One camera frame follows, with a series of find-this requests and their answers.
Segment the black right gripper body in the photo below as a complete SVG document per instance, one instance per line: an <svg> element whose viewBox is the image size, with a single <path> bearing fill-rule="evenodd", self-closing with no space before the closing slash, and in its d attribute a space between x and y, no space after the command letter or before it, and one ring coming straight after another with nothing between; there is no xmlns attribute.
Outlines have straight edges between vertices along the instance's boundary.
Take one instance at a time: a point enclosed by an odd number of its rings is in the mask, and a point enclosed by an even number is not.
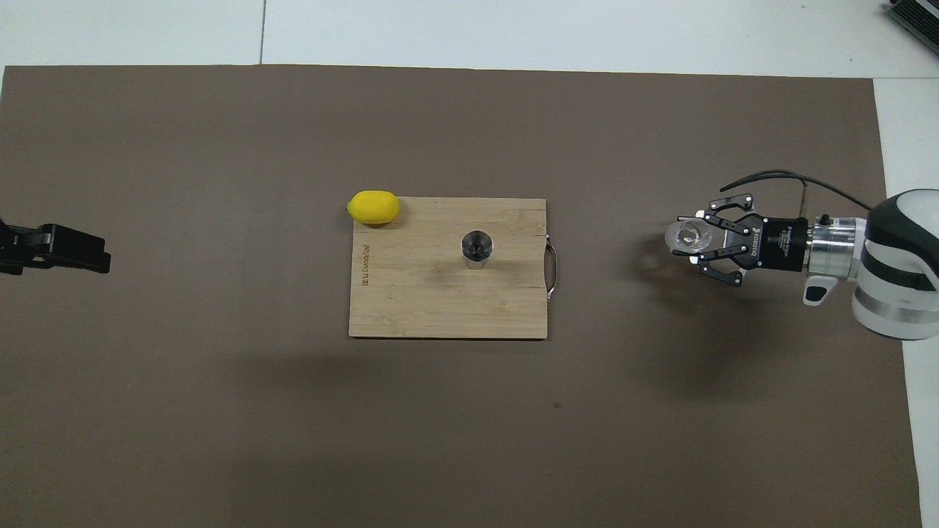
<svg viewBox="0 0 939 528"><path fill-rule="evenodd" d="M744 256L745 270L768 268L801 273L807 262L808 220L745 217L749 227L749 252Z"/></svg>

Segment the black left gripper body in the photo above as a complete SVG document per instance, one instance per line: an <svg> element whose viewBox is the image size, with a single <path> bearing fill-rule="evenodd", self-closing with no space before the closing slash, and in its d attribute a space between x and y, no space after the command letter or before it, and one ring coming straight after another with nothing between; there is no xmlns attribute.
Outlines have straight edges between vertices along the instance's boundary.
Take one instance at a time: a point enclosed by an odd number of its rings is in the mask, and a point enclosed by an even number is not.
<svg viewBox="0 0 939 528"><path fill-rule="evenodd" d="M44 268L37 247L44 244L40 228L8 225L0 219L0 274L21 275L25 268Z"/></svg>

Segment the brown table mat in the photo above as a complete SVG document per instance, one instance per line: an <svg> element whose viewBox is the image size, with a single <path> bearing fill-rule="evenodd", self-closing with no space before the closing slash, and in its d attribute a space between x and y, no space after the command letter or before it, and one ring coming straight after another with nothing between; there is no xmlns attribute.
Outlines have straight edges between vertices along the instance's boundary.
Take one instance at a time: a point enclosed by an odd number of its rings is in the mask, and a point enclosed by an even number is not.
<svg viewBox="0 0 939 528"><path fill-rule="evenodd" d="M0 276L0 528L919 528L901 345L663 240L880 153L859 79L10 67L0 217L113 267ZM543 197L547 340L349 338L365 189Z"/></svg>

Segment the grey ribbed device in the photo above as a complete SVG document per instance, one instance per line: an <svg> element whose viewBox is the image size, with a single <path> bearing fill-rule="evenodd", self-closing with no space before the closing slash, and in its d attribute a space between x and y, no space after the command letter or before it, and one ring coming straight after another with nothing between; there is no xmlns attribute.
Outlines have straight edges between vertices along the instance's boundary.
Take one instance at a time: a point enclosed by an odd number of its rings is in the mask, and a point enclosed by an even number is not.
<svg viewBox="0 0 939 528"><path fill-rule="evenodd" d="M939 56L939 0L888 0L886 13Z"/></svg>

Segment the yellow lemon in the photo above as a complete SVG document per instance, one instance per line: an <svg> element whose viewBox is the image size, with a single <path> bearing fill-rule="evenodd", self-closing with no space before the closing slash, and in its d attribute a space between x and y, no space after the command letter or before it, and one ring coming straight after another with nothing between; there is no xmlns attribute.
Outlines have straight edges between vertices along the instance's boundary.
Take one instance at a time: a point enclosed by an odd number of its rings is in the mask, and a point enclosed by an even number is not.
<svg viewBox="0 0 939 528"><path fill-rule="evenodd" d="M396 220L401 210L401 201L395 194L385 190L364 190L356 193L346 212L361 224L388 224Z"/></svg>

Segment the clear glass cup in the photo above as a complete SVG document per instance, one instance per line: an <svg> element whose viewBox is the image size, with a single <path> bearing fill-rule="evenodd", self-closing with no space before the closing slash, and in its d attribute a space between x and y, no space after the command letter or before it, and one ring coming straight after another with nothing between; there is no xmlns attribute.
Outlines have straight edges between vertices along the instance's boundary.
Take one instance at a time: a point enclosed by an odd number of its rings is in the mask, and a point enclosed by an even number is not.
<svg viewBox="0 0 939 528"><path fill-rule="evenodd" d="M711 224L701 218L681 219L668 225L664 241L671 251L700 254L714 243Z"/></svg>

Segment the wooden cutting board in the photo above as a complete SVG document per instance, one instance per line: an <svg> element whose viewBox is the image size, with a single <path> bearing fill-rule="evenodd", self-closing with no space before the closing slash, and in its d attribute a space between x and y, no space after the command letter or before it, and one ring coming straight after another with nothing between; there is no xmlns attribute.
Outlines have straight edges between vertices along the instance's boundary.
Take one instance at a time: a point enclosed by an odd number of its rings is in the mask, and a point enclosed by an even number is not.
<svg viewBox="0 0 939 528"><path fill-rule="evenodd" d="M544 198L400 197L389 224L354 223L350 337L546 339ZM482 230L489 263L470 270L461 241Z"/></svg>

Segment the steel double jigger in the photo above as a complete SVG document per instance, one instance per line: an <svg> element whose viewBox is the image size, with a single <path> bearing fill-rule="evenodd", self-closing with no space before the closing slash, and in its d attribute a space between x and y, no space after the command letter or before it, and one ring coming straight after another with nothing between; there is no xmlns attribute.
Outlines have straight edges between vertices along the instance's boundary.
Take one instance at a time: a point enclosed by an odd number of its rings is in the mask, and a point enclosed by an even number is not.
<svg viewBox="0 0 939 528"><path fill-rule="evenodd" d="M482 230L467 232L461 241L463 262L470 270L480 270L489 263L494 250L492 238Z"/></svg>

